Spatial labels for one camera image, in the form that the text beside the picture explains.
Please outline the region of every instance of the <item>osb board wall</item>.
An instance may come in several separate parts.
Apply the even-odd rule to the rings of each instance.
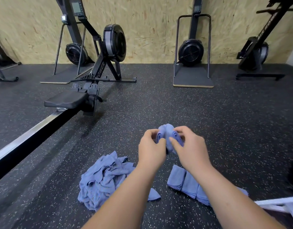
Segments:
[[[191,14],[193,0],[83,0],[90,23],[102,34],[110,23],[120,24],[127,40],[126,63],[172,63],[176,23]],[[268,0],[203,0],[202,12],[212,16],[211,62],[238,63],[237,52],[256,36],[269,19]],[[22,63],[53,63],[59,38],[61,11],[55,0],[0,0],[0,42],[11,58]],[[180,22],[179,45],[187,39],[190,19]],[[208,20],[199,19],[197,38],[208,50]],[[68,63],[65,28],[59,62]],[[267,62],[285,63],[293,50],[293,12],[288,12],[267,39]],[[85,41],[95,59],[91,36]]]

